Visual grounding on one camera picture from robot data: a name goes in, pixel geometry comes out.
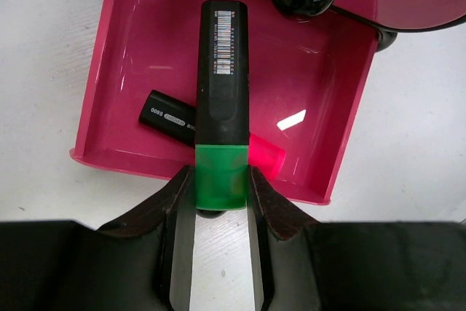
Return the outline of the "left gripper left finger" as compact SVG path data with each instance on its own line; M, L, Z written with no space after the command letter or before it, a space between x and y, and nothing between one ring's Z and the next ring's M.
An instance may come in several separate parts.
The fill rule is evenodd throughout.
M3 310L188 310L194 170L120 217L1 224Z

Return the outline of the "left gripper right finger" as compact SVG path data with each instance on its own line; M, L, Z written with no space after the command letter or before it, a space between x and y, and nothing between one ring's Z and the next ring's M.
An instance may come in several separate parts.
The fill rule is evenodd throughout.
M465 226L322 223L248 168L257 310L463 310Z

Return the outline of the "pink highlighter marker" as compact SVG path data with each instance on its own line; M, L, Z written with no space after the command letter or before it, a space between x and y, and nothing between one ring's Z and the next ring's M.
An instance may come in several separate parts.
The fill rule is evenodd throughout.
M152 90L138 121L153 130L194 148L196 109L183 101ZM257 135L250 134L248 161L273 180L285 163L286 152Z

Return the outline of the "green highlighter marker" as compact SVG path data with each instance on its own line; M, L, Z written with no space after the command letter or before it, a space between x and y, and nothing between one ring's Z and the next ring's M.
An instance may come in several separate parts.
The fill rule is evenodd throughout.
M211 30L234 11L236 55L215 59ZM248 195L250 143L248 8L241 1L208 0L201 6L195 119L195 186L199 210L242 209Z

